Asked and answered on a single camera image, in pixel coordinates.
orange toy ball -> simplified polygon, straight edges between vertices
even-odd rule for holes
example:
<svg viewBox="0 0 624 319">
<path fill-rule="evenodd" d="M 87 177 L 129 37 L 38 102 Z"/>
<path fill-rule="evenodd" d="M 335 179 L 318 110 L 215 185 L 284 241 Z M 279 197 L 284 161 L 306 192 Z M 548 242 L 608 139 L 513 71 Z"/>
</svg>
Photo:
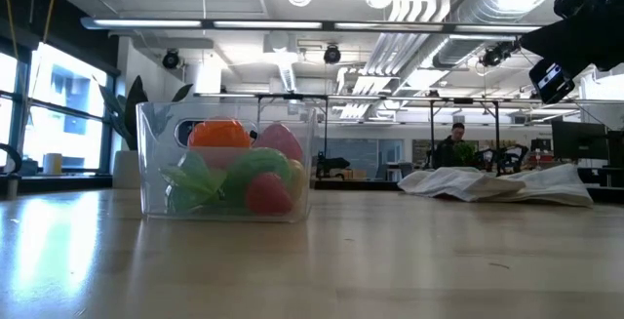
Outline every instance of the orange toy ball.
<svg viewBox="0 0 624 319">
<path fill-rule="evenodd" d="M 191 147 L 240 147 L 252 146 L 243 125 L 234 119 L 207 120 L 193 128 L 188 137 Z"/>
</svg>

pink toy egg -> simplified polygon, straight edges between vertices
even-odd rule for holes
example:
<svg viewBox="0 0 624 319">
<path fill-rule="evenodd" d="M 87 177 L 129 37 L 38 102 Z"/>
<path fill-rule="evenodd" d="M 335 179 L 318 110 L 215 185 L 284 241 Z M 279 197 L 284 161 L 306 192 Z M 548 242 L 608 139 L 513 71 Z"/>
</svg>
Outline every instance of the pink toy egg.
<svg viewBox="0 0 624 319">
<path fill-rule="evenodd" d="M 282 124 L 269 125 L 260 137 L 255 141 L 253 147 L 268 147 L 277 149 L 288 159 L 303 161 L 303 150 L 301 145 L 289 128 Z"/>
<path fill-rule="evenodd" d="M 293 208 L 293 200 L 275 173 L 262 173 L 247 187 L 245 204 L 259 216 L 282 216 Z"/>
</svg>

security camera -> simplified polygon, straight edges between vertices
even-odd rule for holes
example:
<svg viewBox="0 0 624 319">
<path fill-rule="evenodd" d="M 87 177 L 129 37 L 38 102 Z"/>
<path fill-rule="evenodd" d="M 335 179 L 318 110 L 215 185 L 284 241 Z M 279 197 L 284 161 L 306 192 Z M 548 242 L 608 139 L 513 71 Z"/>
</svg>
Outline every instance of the security camera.
<svg viewBox="0 0 624 319">
<path fill-rule="evenodd" d="M 180 69 L 184 65 L 184 60 L 178 55 L 179 50 L 167 50 L 163 57 L 163 66 L 169 70 Z"/>
<path fill-rule="evenodd" d="M 337 45 L 328 45 L 323 56 L 325 64 L 336 64 L 340 61 L 340 51 Z"/>
</svg>

green toy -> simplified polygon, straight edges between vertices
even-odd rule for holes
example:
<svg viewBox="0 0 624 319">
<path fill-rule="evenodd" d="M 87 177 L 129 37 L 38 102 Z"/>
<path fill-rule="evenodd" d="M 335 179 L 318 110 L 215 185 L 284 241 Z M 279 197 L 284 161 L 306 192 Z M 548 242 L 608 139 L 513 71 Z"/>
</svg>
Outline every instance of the green toy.
<svg viewBox="0 0 624 319">
<path fill-rule="evenodd" d="M 218 192 L 226 177 L 221 170 L 209 170 L 204 159 L 193 151 L 186 152 L 177 166 L 161 168 L 160 173 L 170 185 L 167 188 L 168 212 L 176 214 L 218 203 Z"/>
<path fill-rule="evenodd" d="M 273 148 L 253 148 L 228 168 L 222 186 L 225 199 L 234 205 L 244 205 L 247 187 L 262 173 L 275 173 L 285 186 L 291 183 L 291 168 L 284 154 Z"/>
</svg>

black camera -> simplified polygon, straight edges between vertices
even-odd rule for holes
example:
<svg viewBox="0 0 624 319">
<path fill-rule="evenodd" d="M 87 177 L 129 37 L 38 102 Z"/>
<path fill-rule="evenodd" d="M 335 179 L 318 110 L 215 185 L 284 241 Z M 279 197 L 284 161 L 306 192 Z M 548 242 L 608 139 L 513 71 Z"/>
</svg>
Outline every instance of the black camera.
<svg viewBox="0 0 624 319">
<path fill-rule="evenodd" d="M 528 76 L 544 103 L 569 94 L 572 79 L 590 64 L 608 71 L 624 61 L 624 0 L 555 0 L 554 10 L 563 20 L 520 40 L 543 58 Z"/>
</svg>

